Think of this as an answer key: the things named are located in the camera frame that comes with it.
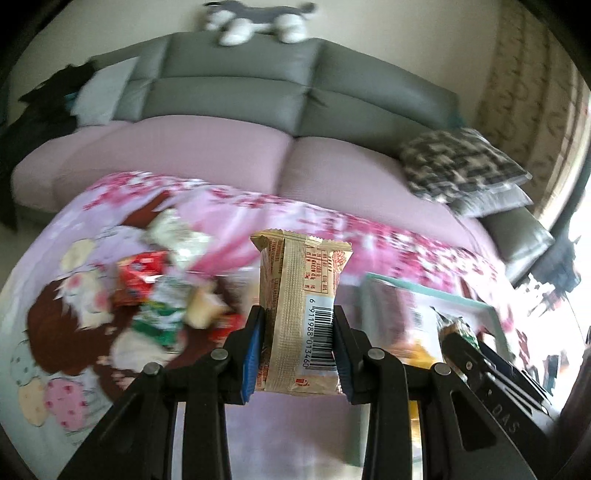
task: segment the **nutrition label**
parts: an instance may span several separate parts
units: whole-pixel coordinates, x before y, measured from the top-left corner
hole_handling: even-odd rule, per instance
[[[306,245],[304,290],[311,293],[328,293],[329,275],[333,276],[329,253]]]

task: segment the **pink sofa seat cushion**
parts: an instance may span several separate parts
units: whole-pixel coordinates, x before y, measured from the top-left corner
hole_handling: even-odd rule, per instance
[[[148,118],[72,155],[58,172],[54,193],[63,207],[101,177],[135,170],[275,193],[292,142],[279,130],[226,118]]]
[[[413,196],[397,160],[332,138],[294,143],[277,195],[408,229],[490,260],[498,254],[476,219],[456,219],[446,205]]]
[[[71,135],[49,140],[33,150],[12,174],[15,202],[44,212],[59,212],[61,206],[53,195],[53,181],[62,165],[80,149],[126,125],[129,122],[84,127]]]

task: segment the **green snack package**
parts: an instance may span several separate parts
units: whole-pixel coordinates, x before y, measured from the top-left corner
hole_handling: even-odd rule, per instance
[[[462,319],[462,317],[455,317],[438,312],[434,307],[431,307],[437,314],[437,330],[439,331],[439,344],[442,343],[443,339],[450,333],[458,333],[465,341],[471,344],[477,350],[480,350],[478,345],[478,338],[474,335],[474,332],[470,326]],[[464,382],[468,380],[466,375],[447,357],[443,355],[445,362],[457,373]]]
[[[163,275],[156,281],[148,301],[134,316],[132,328],[159,345],[174,350],[192,289],[190,283],[172,275]]]

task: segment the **sofa armrest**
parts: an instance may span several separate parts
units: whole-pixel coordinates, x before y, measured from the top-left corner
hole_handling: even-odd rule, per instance
[[[525,207],[494,213],[480,222],[506,265],[515,262],[531,265],[554,243],[550,232]]]

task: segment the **metal screw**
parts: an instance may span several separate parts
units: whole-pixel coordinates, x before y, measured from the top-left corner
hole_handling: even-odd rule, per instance
[[[368,357],[373,360],[383,360],[386,354],[381,348],[370,348],[368,350]]]
[[[449,365],[447,365],[447,364],[438,363],[438,364],[435,364],[435,373],[445,376],[445,375],[449,375],[450,373],[452,373],[452,369],[449,368]]]
[[[154,375],[158,375],[158,372],[160,372],[160,368],[160,364],[157,364],[156,362],[149,362],[144,365],[144,369],[142,370],[142,372],[146,375],[153,377]]]
[[[228,351],[224,348],[214,348],[212,350],[212,358],[214,360],[225,360],[228,358]]]

